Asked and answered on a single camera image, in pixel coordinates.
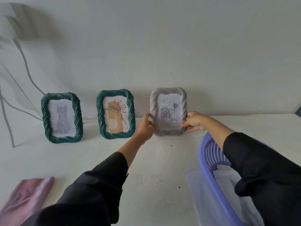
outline black shirt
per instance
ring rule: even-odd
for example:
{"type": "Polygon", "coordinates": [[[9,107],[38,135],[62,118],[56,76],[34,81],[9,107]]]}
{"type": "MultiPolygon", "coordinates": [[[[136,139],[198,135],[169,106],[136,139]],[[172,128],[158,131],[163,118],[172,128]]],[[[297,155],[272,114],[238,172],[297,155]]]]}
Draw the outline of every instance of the black shirt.
{"type": "MultiPolygon", "coordinates": [[[[241,176],[236,194],[251,196],[265,225],[301,225],[301,167],[243,133],[230,134],[223,150],[241,176]]],[[[115,224],[127,170],[123,154],[113,153],[22,226],[115,224]]]]}

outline cat's face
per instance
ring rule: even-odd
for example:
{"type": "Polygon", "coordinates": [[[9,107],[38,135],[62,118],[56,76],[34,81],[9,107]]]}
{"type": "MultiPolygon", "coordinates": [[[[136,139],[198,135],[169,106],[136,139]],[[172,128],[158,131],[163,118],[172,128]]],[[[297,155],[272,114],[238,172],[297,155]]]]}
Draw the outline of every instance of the cat's face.
{"type": "Polygon", "coordinates": [[[65,105],[65,106],[63,106],[63,107],[59,107],[59,106],[57,105],[57,109],[58,109],[58,113],[59,113],[59,114],[66,114],[66,112],[67,112],[67,105],[65,105]]]}

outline electrical box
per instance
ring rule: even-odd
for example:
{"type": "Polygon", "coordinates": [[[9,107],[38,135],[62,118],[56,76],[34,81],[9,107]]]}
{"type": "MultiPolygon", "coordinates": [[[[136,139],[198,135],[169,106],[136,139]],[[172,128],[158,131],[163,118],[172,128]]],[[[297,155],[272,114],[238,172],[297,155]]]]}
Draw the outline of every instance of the electrical box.
{"type": "Polygon", "coordinates": [[[23,35],[18,39],[32,40],[38,38],[38,34],[24,4],[13,2],[0,3],[0,15],[12,18],[21,28],[23,35]]]}

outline person's left hand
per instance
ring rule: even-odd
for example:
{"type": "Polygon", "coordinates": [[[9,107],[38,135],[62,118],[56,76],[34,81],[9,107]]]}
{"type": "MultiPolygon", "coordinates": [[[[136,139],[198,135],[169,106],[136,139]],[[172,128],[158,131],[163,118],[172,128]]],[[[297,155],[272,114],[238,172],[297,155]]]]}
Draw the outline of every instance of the person's left hand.
{"type": "Polygon", "coordinates": [[[150,115],[151,115],[150,113],[144,114],[142,122],[137,132],[137,135],[141,136],[144,139],[144,142],[149,140],[157,129],[157,127],[155,126],[150,126],[151,121],[148,120],[148,117],[150,115]]]}

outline green picture frame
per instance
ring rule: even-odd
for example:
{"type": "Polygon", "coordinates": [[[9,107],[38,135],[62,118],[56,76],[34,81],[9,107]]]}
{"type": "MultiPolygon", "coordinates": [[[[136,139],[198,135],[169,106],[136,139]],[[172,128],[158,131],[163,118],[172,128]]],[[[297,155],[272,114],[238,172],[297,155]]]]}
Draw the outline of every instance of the green picture frame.
{"type": "Polygon", "coordinates": [[[136,129],[134,97],[129,90],[127,89],[102,90],[97,95],[96,106],[98,112],[99,132],[104,138],[108,140],[115,139],[115,138],[129,138],[134,134],[136,129]],[[105,97],[114,97],[114,96],[124,96],[125,98],[127,98],[127,106],[129,109],[128,112],[129,128],[127,132],[108,133],[106,131],[107,125],[105,123],[105,117],[104,117],[105,111],[103,107],[103,100],[105,97]]]}
{"type": "Polygon", "coordinates": [[[83,123],[82,123],[82,112],[80,109],[79,98],[71,92],[68,93],[47,93],[43,96],[41,100],[41,107],[43,113],[43,122],[45,128],[46,138],[52,143],[75,143],[81,140],[83,136],[83,123]],[[52,126],[50,117],[51,114],[48,109],[48,104],[50,100],[61,100],[67,99],[72,102],[72,108],[74,111],[74,125],[75,125],[75,135],[73,137],[55,137],[52,135],[52,126]]]}

